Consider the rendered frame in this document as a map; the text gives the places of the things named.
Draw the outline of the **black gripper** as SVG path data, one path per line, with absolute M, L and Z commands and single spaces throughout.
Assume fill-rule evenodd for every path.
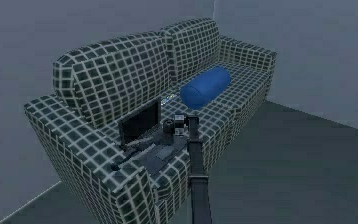
M 163 122 L 162 130 L 165 135 L 171 136 L 175 133 L 174 121 L 166 119 Z M 147 138 L 135 140 L 131 143 L 121 144 L 120 148 L 126 151 L 126 157 L 120 162 L 113 162 L 110 165 L 112 171 L 119 171 L 127 163 L 139 162 L 149 172 L 157 172 L 163 165 L 166 144 L 163 143 L 163 135 L 153 135 Z

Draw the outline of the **black laptop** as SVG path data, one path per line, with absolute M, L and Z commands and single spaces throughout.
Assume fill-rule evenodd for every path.
M 160 154 L 160 157 L 164 159 L 163 165 L 157 172 L 149 172 L 146 169 L 152 176 L 158 175 L 171 159 L 186 148 L 187 144 L 186 137 L 182 134 L 174 133 L 168 136 L 163 133 L 162 125 L 165 120 L 161 120 L 161 101 L 157 98 L 118 121 L 120 145 L 153 135 L 164 136 L 165 153 Z

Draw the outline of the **small colourful remote control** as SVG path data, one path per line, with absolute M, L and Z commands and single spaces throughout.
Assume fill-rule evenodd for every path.
M 174 99 L 175 97 L 177 97 L 176 94 L 170 94 L 170 95 L 167 95 L 165 97 L 163 97 L 161 99 L 161 105 L 165 105 L 166 103 L 168 103 L 169 101 L 171 101 L 172 99 Z

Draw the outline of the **dark green checked sofa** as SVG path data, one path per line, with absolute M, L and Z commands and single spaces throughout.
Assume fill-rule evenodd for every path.
M 53 93 L 24 111 L 60 179 L 99 224 L 169 224 L 191 199 L 189 153 L 182 150 L 156 176 L 133 161 L 112 171 L 126 157 L 118 121 L 176 94 L 161 105 L 161 120 L 199 118 L 208 174 L 265 101 L 275 62 L 273 51 L 221 35 L 212 19 L 191 19 L 65 53 L 53 65 Z M 188 108 L 181 87 L 216 66 L 231 76 L 227 89 L 200 109 Z

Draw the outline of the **blue bolster pillow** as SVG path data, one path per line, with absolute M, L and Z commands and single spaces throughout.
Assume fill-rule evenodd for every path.
M 230 82 L 229 72 L 221 66 L 216 66 L 182 86 L 180 98 L 188 108 L 197 110 L 223 93 Z

